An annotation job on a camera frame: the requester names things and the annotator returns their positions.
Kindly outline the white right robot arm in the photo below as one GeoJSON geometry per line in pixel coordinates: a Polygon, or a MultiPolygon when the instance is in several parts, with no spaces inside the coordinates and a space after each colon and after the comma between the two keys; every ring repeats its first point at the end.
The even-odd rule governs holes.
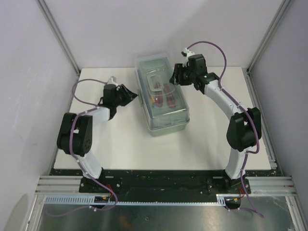
{"type": "Polygon", "coordinates": [[[227,193],[233,193],[239,188],[238,179],[244,175],[248,155],[257,154],[260,149],[260,110],[246,107],[232,97],[222,86],[221,78],[208,72],[203,55],[192,51],[183,51],[181,54],[185,61],[175,64],[169,82],[173,85],[193,85],[210,98],[229,120],[226,137],[231,152],[225,168],[228,177],[223,179],[222,188],[227,193]]]}

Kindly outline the green plastic tool box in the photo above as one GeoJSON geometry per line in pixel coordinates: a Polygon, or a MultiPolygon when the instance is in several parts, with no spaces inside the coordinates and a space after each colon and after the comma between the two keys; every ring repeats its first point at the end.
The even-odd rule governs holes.
{"type": "Polygon", "coordinates": [[[156,137],[184,130],[190,121],[189,107],[180,86],[169,82],[173,68],[168,56],[136,58],[135,72],[150,134],[156,137]]]}

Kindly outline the red and black pliers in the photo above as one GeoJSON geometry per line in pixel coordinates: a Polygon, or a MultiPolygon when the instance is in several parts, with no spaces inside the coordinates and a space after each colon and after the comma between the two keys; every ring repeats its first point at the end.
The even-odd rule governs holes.
{"type": "Polygon", "coordinates": [[[155,91],[151,91],[151,96],[154,97],[155,103],[151,104],[152,107],[163,107],[164,102],[167,103],[169,108],[176,107],[176,100],[173,95],[174,87],[171,87],[169,83],[158,83],[154,86],[155,91]]]}

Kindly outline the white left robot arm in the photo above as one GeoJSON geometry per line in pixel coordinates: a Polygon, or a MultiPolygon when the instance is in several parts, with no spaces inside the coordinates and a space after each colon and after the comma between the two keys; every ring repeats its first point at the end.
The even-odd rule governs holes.
{"type": "Polygon", "coordinates": [[[106,188],[106,180],[101,177],[103,167],[91,151],[93,127],[113,119],[119,106],[126,106],[137,96],[123,84],[107,84],[98,104],[79,114],[65,113],[63,116],[57,147],[75,159],[84,177],[91,179],[89,186],[95,192],[106,188]]]}

